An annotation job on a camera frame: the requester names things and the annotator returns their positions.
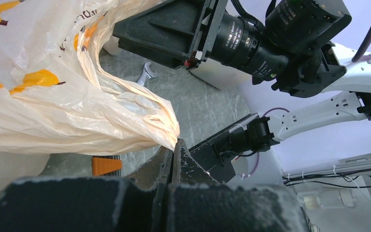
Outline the orange plastic bag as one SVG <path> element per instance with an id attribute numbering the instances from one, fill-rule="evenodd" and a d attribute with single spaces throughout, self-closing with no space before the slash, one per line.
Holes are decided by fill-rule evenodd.
<path id="1" fill-rule="evenodd" d="M 0 190 L 50 154 L 125 154 L 180 134 L 171 103 L 106 72 L 115 23 L 156 0 L 0 0 Z"/>

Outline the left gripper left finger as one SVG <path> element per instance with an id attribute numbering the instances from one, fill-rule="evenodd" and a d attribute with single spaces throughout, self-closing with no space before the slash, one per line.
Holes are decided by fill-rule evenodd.
<path id="1" fill-rule="evenodd" d="M 31 177 L 0 198 L 0 232 L 157 232 L 173 152 L 127 177 Z"/>

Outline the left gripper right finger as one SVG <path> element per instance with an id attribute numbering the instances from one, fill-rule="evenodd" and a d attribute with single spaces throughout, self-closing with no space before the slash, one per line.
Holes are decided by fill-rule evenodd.
<path id="1" fill-rule="evenodd" d="M 184 140 L 168 186 L 170 232 L 307 232 L 295 194 L 282 186 L 220 184 L 195 162 Z"/>

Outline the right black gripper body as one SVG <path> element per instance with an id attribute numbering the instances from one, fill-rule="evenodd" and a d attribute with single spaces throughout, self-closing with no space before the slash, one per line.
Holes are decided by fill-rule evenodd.
<path id="1" fill-rule="evenodd" d="M 226 0 L 167 0 L 115 23 L 118 47 L 168 68 L 195 69 L 211 54 Z"/>

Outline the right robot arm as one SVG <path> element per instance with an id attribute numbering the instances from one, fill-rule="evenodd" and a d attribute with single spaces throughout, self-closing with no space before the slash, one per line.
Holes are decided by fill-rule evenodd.
<path id="1" fill-rule="evenodd" d="M 167 0 L 115 23 L 119 48 L 163 66 L 196 69 L 207 59 L 252 77 L 253 85 L 298 98 L 338 95 L 306 108 L 263 116 L 210 143 L 219 156 L 265 152 L 296 134 L 347 121 L 371 121 L 371 27 L 359 49 L 331 40 L 352 18 L 341 0 L 271 1 L 265 22 L 238 0 Z"/>

